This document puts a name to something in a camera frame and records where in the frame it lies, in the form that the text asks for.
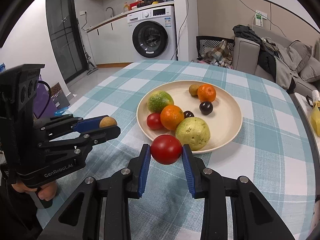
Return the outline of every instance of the orange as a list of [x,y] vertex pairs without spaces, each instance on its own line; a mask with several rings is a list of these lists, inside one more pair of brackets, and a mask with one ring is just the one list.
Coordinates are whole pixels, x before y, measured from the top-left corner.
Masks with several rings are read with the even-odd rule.
[[165,128],[174,131],[184,120],[184,114],[180,107],[169,105],[162,110],[160,120]]
[[209,101],[213,102],[216,99],[217,92],[213,85],[204,84],[198,88],[198,98],[201,102]]

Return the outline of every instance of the washing machine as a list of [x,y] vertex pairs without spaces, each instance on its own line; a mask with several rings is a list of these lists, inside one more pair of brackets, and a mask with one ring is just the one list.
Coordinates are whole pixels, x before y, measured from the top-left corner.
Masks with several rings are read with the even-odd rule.
[[149,8],[127,16],[131,62],[143,59],[177,60],[174,6]]

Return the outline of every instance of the small round fruit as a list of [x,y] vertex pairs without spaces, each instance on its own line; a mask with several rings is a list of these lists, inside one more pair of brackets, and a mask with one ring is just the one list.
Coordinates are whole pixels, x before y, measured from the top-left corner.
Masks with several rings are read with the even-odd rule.
[[184,114],[184,118],[195,117],[195,115],[191,111],[185,111],[183,112],[183,114]]
[[190,87],[189,87],[189,93],[190,93],[190,95],[192,95],[193,97],[194,96],[197,96],[198,95],[198,88],[199,88],[200,86],[199,85],[191,85]]
[[160,114],[160,120],[165,128],[174,131],[184,120],[184,114],[178,106],[166,106]]
[[117,121],[116,121],[116,119],[114,119],[114,118],[112,118],[110,116],[107,116],[107,117],[104,117],[100,121],[99,127],[103,128],[103,127],[108,127],[108,126],[111,126],[111,125],[118,125]]
[[210,139],[207,123],[198,117],[183,120],[176,130],[176,138],[182,145],[188,144],[192,151],[201,150]]
[[204,101],[199,105],[200,111],[204,115],[211,114],[213,111],[213,105],[209,101]]
[[213,85],[204,84],[198,89],[198,98],[201,102],[210,101],[213,102],[217,97],[217,92]]
[[182,145],[174,136],[164,134],[153,140],[150,153],[157,162],[169,165],[179,159],[182,154]]
[[147,125],[151,130],[159,130],[163,128],[163,125],[161,124],[161,120],[160,120],[160,114],[158,113],[149,114],[149,116],[147,117]]
[[152,113],[161,113],[168,105],[174,105],[172,97],[165,91],[153,92],[147,102],[147,106]]

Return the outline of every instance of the blue checkered tablecloth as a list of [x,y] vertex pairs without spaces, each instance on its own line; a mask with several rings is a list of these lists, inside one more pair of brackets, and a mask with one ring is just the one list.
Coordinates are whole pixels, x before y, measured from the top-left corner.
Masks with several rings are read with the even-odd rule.
[[[244,117],[239,134],[226,146],[197,157],[222,176],[249,177],[295,238],[304,240],[313,215],[315,173],[307,135],[290,97],[275,83],[250,74],[181,61],[132,63],[70,107],[75,116],[114,117],[121,134],[94,146],[85,168],[58,180],[60,193],[52,207],[38,211],[40,223],[45,226],[86,177],[111,176],[139,155],[143,143],[151,143],[137,124],[138,103],[153,88],[177,80],[211,83],[236,99]],[[230,199],[226,201],[232,239]],[[188,192],[181,159],[168,166],[151,159],[145,193],[129,203],[132,239],[200,239],[203,208],[204,200],[194,200]]]

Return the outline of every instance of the human hand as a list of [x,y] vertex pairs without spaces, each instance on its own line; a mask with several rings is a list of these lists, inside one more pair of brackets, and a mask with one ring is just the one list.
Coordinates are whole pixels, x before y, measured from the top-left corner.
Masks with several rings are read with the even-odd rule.
[[57,183],[56,181],[52,181],[48,184],[42,185],[40,188],[42,188],[39,193],[38,197],[40,199],[44,199],[45,201],[49,201],[54,198],[57,192]]
[[[15,191],[19,193],[30,193],[36,192],[37,188],[28,188],[22,181],[17,182],[16,184],[12,184],[12,187]],[[38,197],[41,200],[49,201],[54,198],[57,192],[57,184],[55,181],[47,183],[41,186],[41,190],[38,193]]]

